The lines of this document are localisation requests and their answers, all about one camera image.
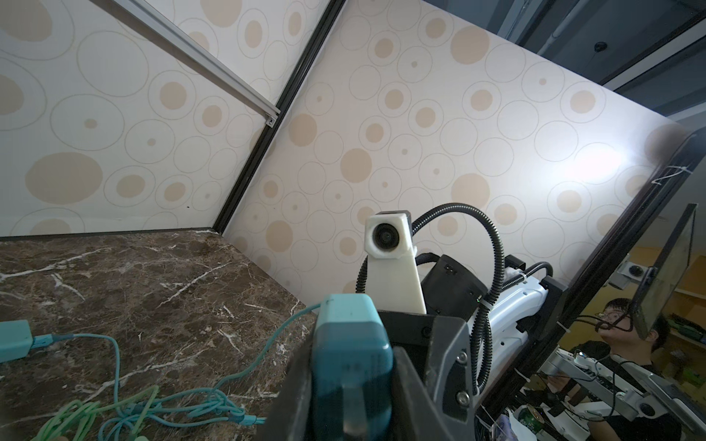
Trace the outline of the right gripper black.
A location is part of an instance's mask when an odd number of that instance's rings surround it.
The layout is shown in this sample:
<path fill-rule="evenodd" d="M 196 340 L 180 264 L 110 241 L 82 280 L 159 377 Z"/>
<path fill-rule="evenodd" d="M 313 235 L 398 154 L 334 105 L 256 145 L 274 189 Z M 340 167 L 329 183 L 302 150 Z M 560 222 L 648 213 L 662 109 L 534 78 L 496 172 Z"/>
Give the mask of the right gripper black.
<path fill-rule="evenodd" d="M 452 316 L 380 311 L 392 347 L 402 347 L 424 384 L 451 440 L 474 440 L 472 358 L 468 323 Z M 314 440 L 310 421 L 313 398 L 307 336 L 294 352 L 279 395 L 257 440 Z"/>

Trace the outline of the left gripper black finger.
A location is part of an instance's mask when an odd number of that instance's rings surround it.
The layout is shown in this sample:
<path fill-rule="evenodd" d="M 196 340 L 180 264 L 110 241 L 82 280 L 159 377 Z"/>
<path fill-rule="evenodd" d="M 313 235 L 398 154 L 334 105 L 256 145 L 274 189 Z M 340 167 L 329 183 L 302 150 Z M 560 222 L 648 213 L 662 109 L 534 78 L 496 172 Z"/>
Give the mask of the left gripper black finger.
<path fill-rule="evenodd" d="M 393 348 L 392 418 L 389 440 L 468 440 L 467 424 L 433 402 L 402 347 Z"/>

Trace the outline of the teal charger plug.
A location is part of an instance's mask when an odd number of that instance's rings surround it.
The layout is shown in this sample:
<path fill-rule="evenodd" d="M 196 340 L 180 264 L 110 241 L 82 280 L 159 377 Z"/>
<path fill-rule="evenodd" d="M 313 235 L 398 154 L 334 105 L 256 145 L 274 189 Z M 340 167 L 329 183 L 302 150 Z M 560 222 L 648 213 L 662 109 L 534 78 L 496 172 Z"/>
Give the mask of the teal charger plug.
<path fill-rule="evenodd" d="M 311 354 L 316 440 L 384 440 L 392 419 L 393 349 L 371 298 L 332 294 Z"/>
<path fill-rule="evenodd" d="M 0 323 L 0 362 L 25 358 L 33 345 L 31 326 L 27 320 Z"/>

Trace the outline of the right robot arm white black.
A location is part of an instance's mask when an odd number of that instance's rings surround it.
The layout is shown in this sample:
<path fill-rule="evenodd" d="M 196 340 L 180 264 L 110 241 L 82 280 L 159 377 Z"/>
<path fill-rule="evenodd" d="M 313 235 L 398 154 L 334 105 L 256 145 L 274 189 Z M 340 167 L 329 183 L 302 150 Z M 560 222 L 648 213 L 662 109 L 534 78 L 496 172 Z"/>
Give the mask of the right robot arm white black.
<path fill-rule="evenodd" d="M 448 255 L 420 253 L 414 236 L 448 214 L 478 221 L 492 250 L 483 283 Z M 481 209 L 452 202 L 412 219 L 382 211 L 365 222 L 356 291 L 380 312 L 395 357 L 394 440 L 476 440 L 480 402 L 503 369 L 555 324 L 566 287 L 549 263 L 527 266 L 508 255 Z"/>

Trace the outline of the black monitor screen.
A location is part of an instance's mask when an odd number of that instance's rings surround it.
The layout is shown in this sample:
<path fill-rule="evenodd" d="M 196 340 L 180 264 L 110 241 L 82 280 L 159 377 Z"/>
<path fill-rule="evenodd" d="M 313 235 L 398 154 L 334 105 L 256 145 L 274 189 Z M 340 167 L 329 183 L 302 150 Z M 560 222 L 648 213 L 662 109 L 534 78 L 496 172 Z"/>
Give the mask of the black monitor screen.
<path fill-rule="evenodd" d="M 657 318 L 691 265 L 698 205 L 690 203 L 669 235 L 656 262 L 649 266 L 632 298 L 630 316 L 640 338 L 647 338 Z"/>

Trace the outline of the silver aluminium rail back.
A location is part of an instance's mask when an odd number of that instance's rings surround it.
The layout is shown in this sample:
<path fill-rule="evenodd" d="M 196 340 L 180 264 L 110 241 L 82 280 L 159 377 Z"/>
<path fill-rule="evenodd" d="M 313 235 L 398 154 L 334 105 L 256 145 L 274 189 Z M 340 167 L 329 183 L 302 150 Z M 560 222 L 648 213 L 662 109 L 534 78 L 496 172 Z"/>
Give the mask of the silver aluminium rail back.
<path fill-rule="evenodd" d="M 263 116 L 267 126 L 277 121 L 279 109 L 274 104 L 148 2 L 110 0 L 94 4 Z"/>

